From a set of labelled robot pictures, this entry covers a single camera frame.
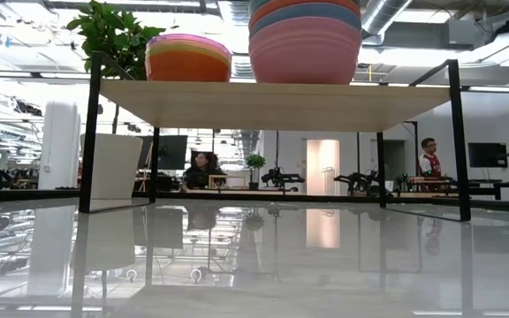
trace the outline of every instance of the red shirt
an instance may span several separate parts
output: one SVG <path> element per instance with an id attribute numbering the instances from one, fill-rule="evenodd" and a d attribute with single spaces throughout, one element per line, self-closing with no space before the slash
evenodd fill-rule
<path id="1" fill-rule="evenodd" d="M 420 157 L 420 169 L 424 177 L 441 178 L 441 163 L 436 155 L 423 154 Z"/>

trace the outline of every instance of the doorway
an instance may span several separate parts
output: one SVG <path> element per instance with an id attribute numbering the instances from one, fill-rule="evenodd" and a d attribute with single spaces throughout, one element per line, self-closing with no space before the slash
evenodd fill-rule
<path id="1" fill-rule="evenodd" d="M 306 195 L 339 195 L 339 140 L 305 140 Z"/>
<path id="2" fill-rule="evenodd" d="M 378 153 L 376 150 L 376 140 L 370 141 L 371 167 L 378 170 Z M 386 180 L 393 181 L 406 173 L 406 141 L 405 140 L 385 140 L 384 141 L 384 171 Z"/>

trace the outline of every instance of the man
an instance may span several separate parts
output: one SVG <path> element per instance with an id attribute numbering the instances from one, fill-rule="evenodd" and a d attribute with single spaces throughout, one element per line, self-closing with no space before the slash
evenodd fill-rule
<path id="1" fill-rule="evenodd" d="M 441 178 L 441 163 L 435 155 L 437 144 L 433 138 L 422 140 L 424 154 L 420 156 L 420 173 L 423 177 Z"/>

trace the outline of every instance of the white column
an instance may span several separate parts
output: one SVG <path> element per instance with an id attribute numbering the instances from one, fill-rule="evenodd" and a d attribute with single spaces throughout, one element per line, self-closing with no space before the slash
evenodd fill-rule
<path id="1" fill-rule="evenodd" d="M 75 102 L 50 100 L 44 114 L 39 189 L 76 186 L 80 114 Z"/>

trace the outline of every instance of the small potted plant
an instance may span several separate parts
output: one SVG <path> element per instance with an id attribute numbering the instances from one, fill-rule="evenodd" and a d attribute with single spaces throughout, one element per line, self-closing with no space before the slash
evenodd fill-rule
<path id="1" fill-rule="evenodd" d="M 250 155 L 247 158 L 247 166 L 251 170 L 251 182 L 248 184 L 250 190 L 258 190 L 258 179 L 264 164 L 266 159 L 261 155 Z"/>

